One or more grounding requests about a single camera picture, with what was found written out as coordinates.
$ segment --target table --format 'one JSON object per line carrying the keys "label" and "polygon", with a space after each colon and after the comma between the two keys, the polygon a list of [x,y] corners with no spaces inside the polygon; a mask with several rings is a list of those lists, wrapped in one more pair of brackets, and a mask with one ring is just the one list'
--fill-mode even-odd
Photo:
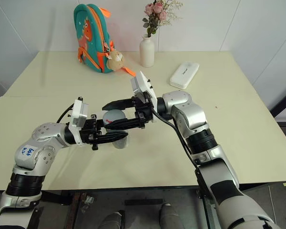
{"label": "table", "polygon": [[[205,111],[208,123],[240,183],[286,180],[286,137],[230,52],[158,52],[155,65],[141,67],[139,54],[123,53],[126,67],[142,70],[157,96],[177,90],[169,78],[184,61],[200,64],[185,89]],[[89,114],[113,100],[130,98],[131,76],[102,74],[79,63],[74,52],[40,52],[0,98],[0,189],[6,188],[14,153],[38,125],[55,122],[83,96]],[[133,117],[133,110],[126,112]],[[148,123],[129,130],[129,145],[72,146],[58,152],[43,189],[196,186],[194,169],[174,131]]]}

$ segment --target pink rose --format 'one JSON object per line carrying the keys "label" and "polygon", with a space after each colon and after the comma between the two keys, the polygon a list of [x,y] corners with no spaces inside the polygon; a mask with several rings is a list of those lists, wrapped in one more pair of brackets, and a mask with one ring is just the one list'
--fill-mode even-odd
{"label": "pink rose", "polygon": [[166,12],[161,11],[161,13],[158,14],[158,18],[160,21],[165,21],[166,20]]}
{"label": "pink rose", "polygon": [[163,10],[163,5],[160,2],[157,2],[154,6],[153,6],[153,10],[155,13],[160,13]]}
{"label": "pink rose", "polygon": [[150,3],[147,6],[145,6],[145,11],[144,11],[148,16],[153,13],[153,4]]}

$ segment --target vase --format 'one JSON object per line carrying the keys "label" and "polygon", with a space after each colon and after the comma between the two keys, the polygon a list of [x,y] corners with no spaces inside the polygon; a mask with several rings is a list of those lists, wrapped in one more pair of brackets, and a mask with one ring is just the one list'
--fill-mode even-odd
{"label": "vase", "polygon": [[145,68],[153,66],[154,62],[154,43],[151,37],[147,34],[143,36],[143,41],[140,43],[140,62]]}

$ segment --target gray cup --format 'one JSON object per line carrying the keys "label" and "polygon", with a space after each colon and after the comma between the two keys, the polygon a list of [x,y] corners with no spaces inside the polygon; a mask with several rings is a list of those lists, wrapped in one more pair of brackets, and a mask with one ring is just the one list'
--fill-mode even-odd
{"label": "gray cup", "polygon": [[[118,119],[124,119],[126,118],[125,114],[123,111],[120,111],[120,110],[110,110],[110,111],[107,111],[104,116],[103,116],[103,122],[104,122],[104,125],[107,125],[115,120],[118,120]],[[109,129],[106,129],[106,132],[112,132],[112,131],[121,131],[121,132],[126,132],[128,133],[127,130],[109,130]],[[125,138],[122,138],[118,141],[115,141],[112,143],[114,145],[114,147],[116,147],[117,149],[123,149],[127,146],[127,137]]]}

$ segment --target teal backpack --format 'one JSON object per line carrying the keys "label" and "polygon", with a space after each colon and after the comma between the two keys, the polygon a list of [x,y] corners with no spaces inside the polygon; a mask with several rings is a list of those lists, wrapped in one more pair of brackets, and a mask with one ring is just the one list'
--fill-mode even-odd
{"label": "teal backpack", "polygon": [[74,23],[79,43],[78,59],[100,73],[110,73],[107,67],[109,51],[114,48],[107,32],[105,18],[110,12],[93,4],[80,4],[74,10]]}

